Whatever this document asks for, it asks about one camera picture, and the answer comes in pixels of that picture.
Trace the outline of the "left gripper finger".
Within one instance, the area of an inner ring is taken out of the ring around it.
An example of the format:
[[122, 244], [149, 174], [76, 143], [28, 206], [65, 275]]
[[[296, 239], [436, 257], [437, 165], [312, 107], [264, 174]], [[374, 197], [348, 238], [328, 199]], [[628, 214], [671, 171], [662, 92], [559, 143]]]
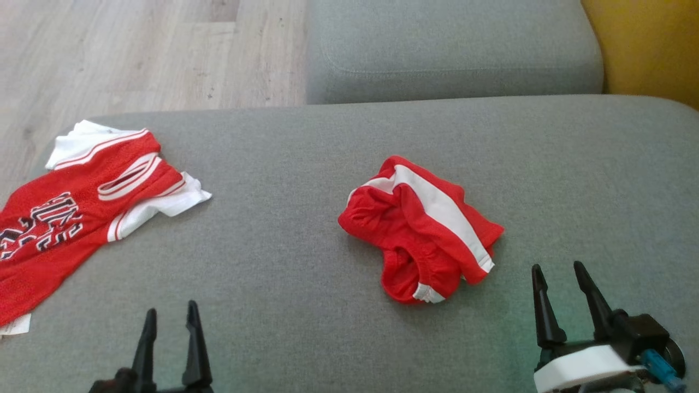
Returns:
[[154, 345], [157, 338], [157, 311], [147, 311], [137, 351], [133, 358], [132, 369], [137, 374], [133, 391], [157, 391], [154, 374]]
[[199, 306], [194, 300], [188, 302], [186, 328], [189, 331], [189, 345], [182, 385], [187, 390], [210, 390], [213, 377]]

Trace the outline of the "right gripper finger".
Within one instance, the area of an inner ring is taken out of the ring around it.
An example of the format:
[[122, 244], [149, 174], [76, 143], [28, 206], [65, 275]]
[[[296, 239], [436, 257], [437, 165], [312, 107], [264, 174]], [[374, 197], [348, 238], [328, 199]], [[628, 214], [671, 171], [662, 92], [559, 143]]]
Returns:
[[612, 309], [601, 294], [601, 291], [599, 291], [586, 266], [581, 261], [574, 261], [573, 268], [579, 288], [587, 299], [589, 313], [594, 326], [594, 340], [599, 342], [609, 341], [613, 333], [609, 323]]
[[542, 350], [564, 345], [567, 341], [566, 331], [560, 328], [552, 309], [547, 294], [548, 284], [539, 264], [532, 266], [531, 278], [537, 345]]

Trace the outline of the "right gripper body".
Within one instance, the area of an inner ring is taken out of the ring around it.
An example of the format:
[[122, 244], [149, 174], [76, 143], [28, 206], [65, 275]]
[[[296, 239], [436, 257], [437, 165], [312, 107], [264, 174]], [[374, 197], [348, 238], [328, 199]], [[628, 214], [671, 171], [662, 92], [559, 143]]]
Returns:
[[537, 393], [647, 393], [649, 384], [666, 390], [641, 363], [640, 356], [649, 349], [660, 353], [684, 381], [682, 350], [656, 319], [648, 314], [629, 317], [617, 311], [611, 326], [608, 343], [579, 345], [537, 369]]

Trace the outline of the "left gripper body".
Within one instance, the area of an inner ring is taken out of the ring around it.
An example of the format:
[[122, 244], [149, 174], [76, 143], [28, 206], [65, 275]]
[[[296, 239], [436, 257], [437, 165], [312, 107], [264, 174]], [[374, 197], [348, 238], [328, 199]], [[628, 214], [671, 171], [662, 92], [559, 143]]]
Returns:
[[180, 386], [168, 390], [157, 390], [155, 383], [141, 383], [138, 374], [132, 369], [121, 368], [115, 377], [96, 380], [89, 393], [215, 393], [211, 386]]

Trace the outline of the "red Bulls 23 jersey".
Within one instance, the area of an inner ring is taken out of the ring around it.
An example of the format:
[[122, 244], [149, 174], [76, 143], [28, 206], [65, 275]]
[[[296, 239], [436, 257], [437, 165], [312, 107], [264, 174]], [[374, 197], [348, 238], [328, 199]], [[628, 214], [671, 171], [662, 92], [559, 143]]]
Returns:
[[32, 313], [100, 247], [212, 196], [161, 157], [145, 128], [78, 122], [45, 168], [0, 211], [0, 328]]

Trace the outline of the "red shorts with white stripe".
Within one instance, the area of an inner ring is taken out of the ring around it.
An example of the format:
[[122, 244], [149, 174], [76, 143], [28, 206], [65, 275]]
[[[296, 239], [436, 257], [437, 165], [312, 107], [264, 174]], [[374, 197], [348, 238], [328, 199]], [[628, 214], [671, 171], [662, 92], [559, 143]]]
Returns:
[[483, 281], [504, 232], [465, 202], [462, 186], [399, 155], [351, 191], [339, 226], [382, 251], [382, 288], [404, 304], [442, 302], [462, 281]]

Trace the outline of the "small white paper tag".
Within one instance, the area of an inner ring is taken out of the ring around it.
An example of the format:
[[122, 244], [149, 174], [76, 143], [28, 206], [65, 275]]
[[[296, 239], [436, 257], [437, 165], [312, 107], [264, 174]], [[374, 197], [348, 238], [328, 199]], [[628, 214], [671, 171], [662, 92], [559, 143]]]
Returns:
[[32, 314], [20, 316], [11, 323], [0, 326], [0, 339], [5, 336], [26, 334], [30, 331]]

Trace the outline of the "yellow sofa cushion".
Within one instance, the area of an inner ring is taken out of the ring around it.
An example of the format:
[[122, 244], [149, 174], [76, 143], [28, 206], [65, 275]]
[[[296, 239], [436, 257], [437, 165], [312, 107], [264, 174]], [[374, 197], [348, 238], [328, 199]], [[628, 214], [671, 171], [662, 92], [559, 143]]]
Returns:
[[699, 0], [581, 0], [599, 42], [603, 90], [699, 110]]

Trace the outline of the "grey sofa back cushion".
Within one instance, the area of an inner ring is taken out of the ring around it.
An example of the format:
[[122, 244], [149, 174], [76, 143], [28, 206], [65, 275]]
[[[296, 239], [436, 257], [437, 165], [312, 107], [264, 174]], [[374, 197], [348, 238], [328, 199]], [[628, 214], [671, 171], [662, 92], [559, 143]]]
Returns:
[[305, 100], [599, 94], [580, 0], [308, 0]]

